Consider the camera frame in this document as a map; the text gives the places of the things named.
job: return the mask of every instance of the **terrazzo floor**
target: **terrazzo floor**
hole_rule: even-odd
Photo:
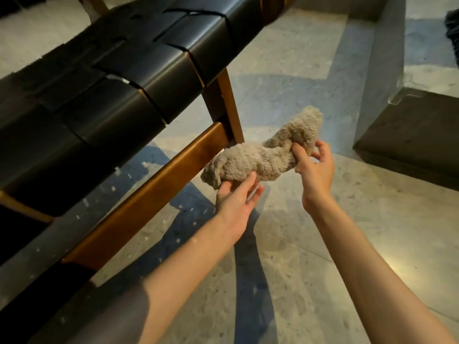
[[[228,69],[244,136],[262,141],[302,107],[321,109],[321,138],[336,162],[334,197],[459,340],[459,193],[367,165],[351,148],[373,30],[346,16],[300,10],[264,29]],[[210,123],[200,97],[102,186],[116,182],[112,195],[123,200]],[[192,294],[161,343],[369,343],[301,206],[299,175],[288,172],[265,185],[246,233]],[[95,210],[94,198],[69,217]],[[199,176],[193,179],[30,342],[61,343],[71,336],[212,217],[214,201],[215,191]],[[77,227],[65,236],[47,232],[0,268],[3,304],[84,236]],[[59,247],[50,241],[60,241]]]

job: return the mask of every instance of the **human hand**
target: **human hand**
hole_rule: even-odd
[[[247,221],[253,208],[264,191],[258,186],[257,173],[249,176],[237,187],[238,183],[224,181],[217,192],[216,216],[228,228],[232,243],[236,243],[247,228]],[[255,194],[247,201],[248,196],[257,188]]]
[[[304,209],[311,213],[319,200],[330,198],[331,183],[335,173],[335,162],[331,155],[330,146],[321,140],[315,144],[318,151],[313,151],[314,157],[319,163],[314,163],[306,153],[306,150],[297,143],[293,143],[292,151],[298,160],[295,171],[301,174],[303,183],[303,196],[301,202]]]

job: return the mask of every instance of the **human arm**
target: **human arm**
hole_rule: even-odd
[[[304,187],[302,203],[317,225],[371,343],[456,343],[332,198],[330,147],[322,141],[316,145],[319,152],[312,156],[318,164],[301,146],[293,146]]]
[[[156,268],[85,327],[71,343],[151,344],[164,334],[203,278],[244,233],[264,187],[251,173],[238,188],[224,182],[217,214]]]

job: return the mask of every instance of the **leather chair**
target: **leather chair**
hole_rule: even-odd
[[[0,215],[6,222],[0,263],[200,94],[213,120],[9,303],[0,312],[5,328],[26,322],[21,336],[30,337],[213,156],[244,141],[226,66],[286,6],[286,0],[138,0],[0,80]]]

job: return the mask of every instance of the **beige towel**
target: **beige towel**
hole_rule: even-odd
[[[322,121],[322,113],[308,106],[262,144],[237,144],[216,155],[204,167],[201,179],[214,189],[225,180],[244,181],[252,171],[257,172],[258,181],[274,181],[296,167],[292,142],[302,145],[311,155]]]

